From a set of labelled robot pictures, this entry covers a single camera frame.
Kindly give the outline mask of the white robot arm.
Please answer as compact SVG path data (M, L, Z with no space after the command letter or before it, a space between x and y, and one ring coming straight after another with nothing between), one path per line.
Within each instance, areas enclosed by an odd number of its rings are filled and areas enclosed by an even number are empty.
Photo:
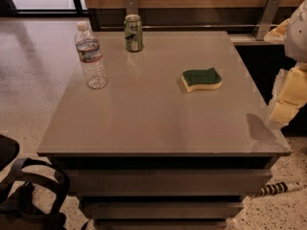
M285 55L296 61L290 70L279 70L272 88L267 125L280 129L287 126L299 109L307 104L307 0L290 18L269 31L264 40L282 43Z

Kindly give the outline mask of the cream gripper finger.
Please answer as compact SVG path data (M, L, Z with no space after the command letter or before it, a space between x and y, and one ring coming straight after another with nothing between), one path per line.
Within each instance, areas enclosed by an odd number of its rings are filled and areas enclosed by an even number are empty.
M269 102L268 121L284 127L307 104L307 64L297 64L289 71L280 69Z
M264 40L273 44L283 44L289 22L290 19L281 22L276 28L266 33Z

